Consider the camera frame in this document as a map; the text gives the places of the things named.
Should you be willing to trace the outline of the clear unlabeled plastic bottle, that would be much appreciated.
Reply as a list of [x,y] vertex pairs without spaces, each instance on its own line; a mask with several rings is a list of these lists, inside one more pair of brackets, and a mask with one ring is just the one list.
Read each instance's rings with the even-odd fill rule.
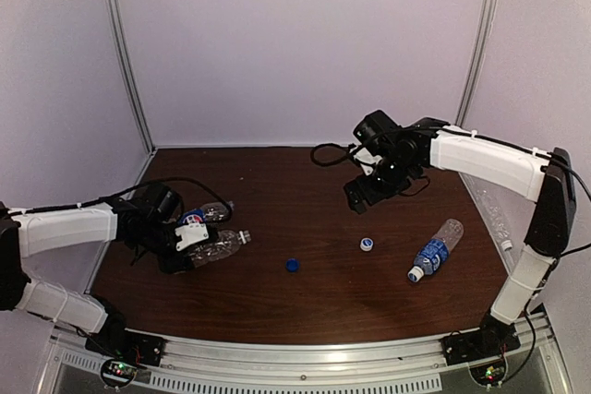
[[200,268],[232,256],[250,241],[251,235],[248,230],[222,230],[218,232],[215,241],[193,245],[187,249],[187,254],[193,266]]

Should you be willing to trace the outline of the Pepsi label plastic bottle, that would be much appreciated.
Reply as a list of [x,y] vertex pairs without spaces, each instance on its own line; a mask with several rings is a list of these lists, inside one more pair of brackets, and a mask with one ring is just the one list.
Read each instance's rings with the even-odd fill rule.
[[215,226],[229,221],[233,211],[234,203],[232,201],[228,202],[226,205],[220,202],[212,202],[184,213],[177,225]]

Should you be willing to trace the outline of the white bottle cap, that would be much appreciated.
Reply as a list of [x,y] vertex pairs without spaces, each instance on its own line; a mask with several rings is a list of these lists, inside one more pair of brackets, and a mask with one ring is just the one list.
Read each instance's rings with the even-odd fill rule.
[[364,237],[361,239],[360,243],[359,243],[359,247],[362,251],[364,252],[369,252],[373,249],[374,247],[374,242],[371,238],[368,237]]

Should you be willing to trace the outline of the blue label water bottle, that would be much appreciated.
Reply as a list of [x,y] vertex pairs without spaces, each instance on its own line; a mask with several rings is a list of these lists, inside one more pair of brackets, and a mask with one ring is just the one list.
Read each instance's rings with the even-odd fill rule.
[[411,282],[419,282],[426,276],[435,274],[447,261],[453,249],[464,236],[464,226],[457,219],[444,222],[432,238],[416,254],[413,266],[407,277]]

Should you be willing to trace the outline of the blue bottle cap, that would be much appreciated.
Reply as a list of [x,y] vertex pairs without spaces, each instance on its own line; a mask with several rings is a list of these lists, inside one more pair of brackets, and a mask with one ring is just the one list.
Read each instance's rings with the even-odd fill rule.
[[298,272],[300,270],[300,262],[296,258],[290,257],[285,262],[285,269],[289,273]]

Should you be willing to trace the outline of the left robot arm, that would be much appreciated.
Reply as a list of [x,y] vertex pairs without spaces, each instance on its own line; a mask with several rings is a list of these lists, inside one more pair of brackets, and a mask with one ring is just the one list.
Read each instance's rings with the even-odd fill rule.
[[22,261],[42,252],[82,244],[122,242],[157,256],[161,271],[193,269],[191,247],[214,239],[204,221],[176,221],[181,197],[153,183],[133,197],[124,194],[91,202],[37,209],[1,208],[1,308],[68,324],[107,352],[130,345],[124,317],[109,303],[34,279]]

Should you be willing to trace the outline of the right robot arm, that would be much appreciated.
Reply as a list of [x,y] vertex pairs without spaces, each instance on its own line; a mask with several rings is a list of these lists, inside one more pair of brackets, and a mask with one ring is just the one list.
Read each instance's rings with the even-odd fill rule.
[[353,134],[359,144],[349,156],[363,172],[344,192],[358,214],[402,194],[427,168],[467,174],[535,203],[517,264],[479,328],[483,340],[504,340],[569,244],[576,198],[568,152],[523,148],[429,117],[401,126],[381,110]]

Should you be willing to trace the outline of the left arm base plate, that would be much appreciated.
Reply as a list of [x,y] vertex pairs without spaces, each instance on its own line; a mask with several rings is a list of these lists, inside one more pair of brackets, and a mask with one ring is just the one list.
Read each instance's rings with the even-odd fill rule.
[[159,366],[165,343],[163,337],[123,329],[90,334],[86,338],[85,349],[129,364]]

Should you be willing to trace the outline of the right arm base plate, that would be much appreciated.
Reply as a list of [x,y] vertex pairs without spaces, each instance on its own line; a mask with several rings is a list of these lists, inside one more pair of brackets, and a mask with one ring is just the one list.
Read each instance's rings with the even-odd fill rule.
[[518,350],[521,342],[515,333],[499,338],[490,331],[455,331],[440,339],[447,365],[469,363],[500,356],[502,353]]

